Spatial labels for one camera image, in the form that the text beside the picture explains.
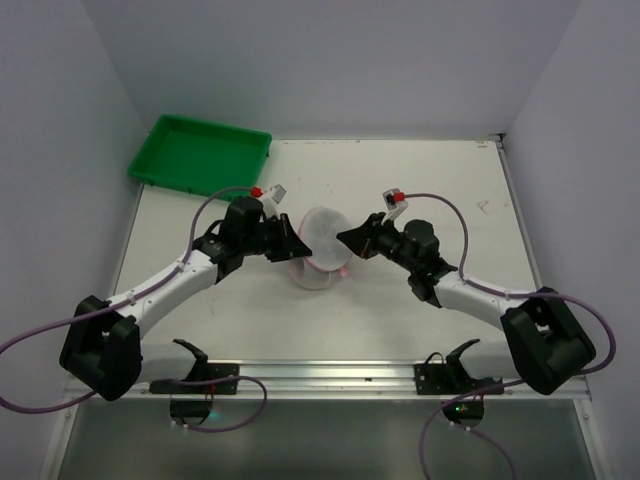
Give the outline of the white mesh laundry bag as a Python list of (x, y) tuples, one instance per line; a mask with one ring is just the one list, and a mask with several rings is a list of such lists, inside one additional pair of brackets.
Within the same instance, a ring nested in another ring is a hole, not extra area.
[(289, 272), (301, 288), (311, 291), (325, 290), (346, 275), (346, 266), (352, 252), (337, 239), (337, 235), (352, 228), (341, 212), (316, 207), (301, 220), (298, 236), (310, 248), (309, 257), (292, 260)]

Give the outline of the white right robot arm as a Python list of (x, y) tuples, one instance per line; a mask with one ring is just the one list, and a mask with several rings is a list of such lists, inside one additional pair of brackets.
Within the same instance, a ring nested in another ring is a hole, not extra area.
[(464, 313), (503, 333), (498, 342), (468, 340), (442, 363), (425, 366), (428, 379), (461, 391), (468, 385), (519, 378), (549, 395), (596, 356), (593, 342), (554, 290), (504, 298), (473, 288), (441, 257), (434, 228), (427, 221), (411, 220), (397, 230), (384, 214), (372, 214), (337, 238), (362, 259), (381, 255), (406, 270), (407, 282), (420, 301)]

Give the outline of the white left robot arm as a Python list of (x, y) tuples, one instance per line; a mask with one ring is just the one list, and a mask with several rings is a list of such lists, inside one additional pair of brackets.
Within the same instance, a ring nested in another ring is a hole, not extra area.
[(278, 211), (284, 195), (276, 186), (234, 198), (224, 218), (202, 236), (191, 235), (182, 256), (160, 273), (107, 300), (84, 299), (63, 344), (61, 367), (107, 401), (138, 383), (204, 387), (213, 375), (202, 350), (181, 339), (161, 345), (142, 340), (182, 303), (238, 270), (246, 257), (282, 262), (310, 256), (288, 216)]

